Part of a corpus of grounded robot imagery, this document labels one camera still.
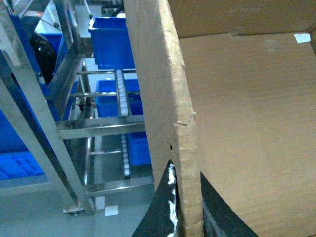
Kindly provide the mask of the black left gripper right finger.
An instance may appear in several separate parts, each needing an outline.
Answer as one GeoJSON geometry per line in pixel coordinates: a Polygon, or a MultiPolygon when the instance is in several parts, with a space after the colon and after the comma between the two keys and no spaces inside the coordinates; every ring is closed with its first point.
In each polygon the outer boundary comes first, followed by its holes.
{"type": "Polygon", "coordinates": [[[201,173],[203,234],[205,237],[256,237],[201,173]]]}

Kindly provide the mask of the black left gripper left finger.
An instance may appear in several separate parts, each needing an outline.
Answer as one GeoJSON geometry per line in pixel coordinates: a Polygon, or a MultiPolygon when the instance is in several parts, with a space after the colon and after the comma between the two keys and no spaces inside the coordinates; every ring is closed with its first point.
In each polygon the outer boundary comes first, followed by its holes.
{"type": "Polygon", "coordinates": [[[169,160],[158,188],[134,237],[174,237],[177,233],[177,177],[169,160]]]}

